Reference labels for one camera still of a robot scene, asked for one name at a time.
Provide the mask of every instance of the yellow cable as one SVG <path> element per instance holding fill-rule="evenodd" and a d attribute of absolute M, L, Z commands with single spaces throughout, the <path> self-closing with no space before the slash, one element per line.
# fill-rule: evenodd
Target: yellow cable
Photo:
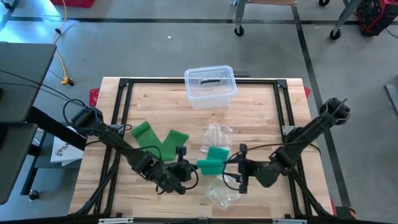
<path fill-rule="evenodd" d="M 62 3 L 63 3 L 63 9 L 64 9 L 64 11 L 65 11 L 65 17 L 63 18 L 63 22 L 62 22 L 61 26 L 58 28 L 59 30 L 62 29 L 63 25 L 65 25 L 65 23 L 66 23 L 66 21 L 67 21 L 67 16 L 68 16 L 67 5 L 65 4 L 65 1 L 64 1 L 64 0 L 62 0 Z M 53 43 L 53 44 L 55 44 L 55 42 L 56 42 L 56 41 L 55 41 L 55 38 L 56 38 L 56 37 L 57 37 L 57 32 L 54 33 L 54 37 L 52 38 L 52 43 Z M 62 84 L 62 85 L 69 84 L 68 80 L 72 80 L 72 79 L 68 78 L 67 69 L 65 68 L 65 65 L 63 64 L 63 60 L 62 60 L 60 54 L 58 54 L 57 51 L 55 51 L 55 54 L 57 54 L 58 58 L 60 59 L 60 61 L 61 61 L 61 66 L 62 66 L 62 69 L 63 69 L 63 80 L 62 80 L 61 84 Z"/>

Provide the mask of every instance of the concrete floor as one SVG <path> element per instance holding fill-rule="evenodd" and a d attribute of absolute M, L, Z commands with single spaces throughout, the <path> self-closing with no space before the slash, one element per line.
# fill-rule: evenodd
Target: concrete floor
<path fill-rule="evenodd" d="M 298 2 L 301 20 L 335 21 L 344 8 L 342 1 L 332 1 L 325 8 L 317 2 Z M 188 68 L 227 64 L 235 71 L 250 72 L 252 77 L 302 78 L 307 87 L 313 88 L 296 25 L 267 22 L 292 21 L 290 6 L 249 4 L 244 18 L 263 22 L 245 24 L 246 34 L 241 38 L 233 34 L 233 24 L 161 22 L 161 19 L 233 19 L 234 12 L 229 0 L 96 0 L 91 9 L 69 7 L 71 18 L 159 20 L 151 23 L 68 21 L 65 35 L 57 45 L 76 85 L 61 86 L 60 80 L 51 73 L 45 84 L 87 103 L 88 90 L 98 88 L 105 76 L 182 77 Z M 6 14 L 0 7 L 0 16 Z M 53 29 L 60 22 L 21 20 L 60 15 L 63 7 L 54 7 L 48 0 L 20 0 L 12 15 L 8 15 L 4 28 L 0 27 L 0 40 L 49 43 Z M 341 39 L 333 42 L 328 39 L 332 28 L 303 25 L 303 32 L 320 97 L 323 101 L 331 97 L 348 98 L 347 105 L 351 108 L 347 124 L 332 129 L 349 197 L 359 219 L 394 223 L 398 219 L 395 212 L 398 173 L 394 172 L 398 166 L 394 160 L 398 156 L 394 147 L 398 116 L 384 85 L 394 83 L 397 75 L 398 39 L 386 31 L 378 37 L 364 37 L 359 27 L 352 25 L 344 26 Z M 390 26 L 389 30 L 398 34 L 397 26 Z M 50 69 L 62 75 L 57 58 Z M 308 103 L 315 117 L 317 106 L 313 94 Z M 35 105 L 62 120 L 63 102 L 59 99 L 39 93 Z M 318 142 L 324 152 L 322 161 L 330 195 L 339 205 L 325 140 L 322 137 Z M 43 191 L 45 198 L 30 204 L 18 194 L 30 162 L 31 158 L 27 158 L 9 202 L 0 206 L 0 220 L 67 214 L 77 171 L 39 170 L 34 188 Z"/>

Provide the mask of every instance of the butcher block tabletop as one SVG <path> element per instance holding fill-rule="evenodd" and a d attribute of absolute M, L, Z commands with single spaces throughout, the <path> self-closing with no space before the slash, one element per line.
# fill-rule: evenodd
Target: butcher block tabletop
<path fill-rule="evenodd" d="M 102 111 L 104 122 L 108 124 L 113 114 L 119 79 L 118 77 L 104 77 L 99 92 L 96 107 Z M 304 126 L 311 121 L 311 117 L 303 82 L 298 78 L 286 80 L 295 124 Z M 273 86 L 237 84 L 237 88 L 238 94 L 229 107 L 193 110 L 183 83 L 135 83 L 132 88 L 127 124 L 135 128 L 148 121 L 160 141 L 166 138 L 171 129 L 189 134 L 189 140 L 185 143 L 187 147 L 185 159 L 192 164 L 196 164 L 198 159 L 206 158 L 206 154 L 199 149 L 208 125 L 211 123 L 224 124 L 233 129 L 230 155 L 238 151 L 240 143 L 254 147 L 282 142 Z M 126 90 L 127 88 L 124 88 L 117 123 L 121 122 Z M 283 97 L 282 106 L 286 118 Z M 139 147 L 130 133 L 126 133 L 124 139 L 133 147 Z M 94 140 L 96 139 L 90 137 L 88 142 Z M 106 146 L 100 142 L 86 147 L 70 212 L 80 209 L 98 186 L 105 148 Z M 250 151 L 248 159 L 267 161 L 271 152 L 276 149 L 277 146 Z M 325 210 L 332 213 L 319 152 L 309 146 L 303 151 L 302 160 L 308 188 Z M 229 165 L 227 170 L 237 173 L 236 168 L 237 166 Z M 205 195 L 215 177 L 202 176 L 200 171 L 198 173 L 198 185 L 188 190 L 185 195 L 178 193 L 157 195 L 155 184 L 139 177 L 122 156 L 112 215 L 121 212 L 124 217 L 150 218 L 284 218 L 285 214 L 294 216 L 287 177 L 280 175 L 277 182 L 270 188 L 262 187 L 252 177 L 249 181 L 248 193 L 241 195 L 229 209 L 222 210 Z M 194 184 L 195 176 L 192 177 L 192 180 L 184 185 Z M 296 188 L 300 209 L 305 211 L 302 193 L 298 186 Z M 103 194 L 101 211 L 106 205 L 108 189 L 109 184 Z"/>

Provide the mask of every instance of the clear plastic bag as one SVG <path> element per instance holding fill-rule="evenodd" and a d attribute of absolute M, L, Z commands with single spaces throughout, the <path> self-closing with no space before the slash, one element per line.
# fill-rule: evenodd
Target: clear plastic bag
<path fill-rule="evenodd" d="M 229 186 L 236 189 L 239 188 L 239 185 L 234 179 L 227 175 L 224 177 Z M 211 202 L 213 202 L 213 204 L 217 205 L 222 210 L 227 210 L 231 204 L 241 197 L 238 191 L 231 190 L 225 186 L 222 175 L 218 175 L 213 183 L 207 188 L 206 196 L 211 200 Z"/>
<path fill-rule="evenodd" d="M 222 124 L 209 124 L 200 150 L 208 152 L 210 146 L 216 146 L 229 150 L 231 148 L 232 128 Z"/>

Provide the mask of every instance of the green fabric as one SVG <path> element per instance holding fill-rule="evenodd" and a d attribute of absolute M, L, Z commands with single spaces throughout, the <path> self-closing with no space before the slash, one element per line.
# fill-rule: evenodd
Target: green fabric
<path fill-rule="evenodd" d="M 223 173 L 224 162 L 228 159 L 229 151 L 226 149 L 211 146 L 204 160 L 198 160 L 197 166 L 202 175 L 220 175 Z"/>
<path fill-rule="evenodd" d="M 184 145 L 189 138 L 189 135 L 187 134 L 183 134 L 175 130 L 170 130 L 169 134 L 162 144 L 147 121 L 134 128 L 132 131 L 130 131 L 130 133 L 138 142 L 139 147 L 157 146 L 162 153 L 163 161 L 173 161 L 177 156 L 177 153 L 175 152 L 175 147 Z M 148 148 L 145 150 L 159 157 L 159 152 L 157 149 Z"/>

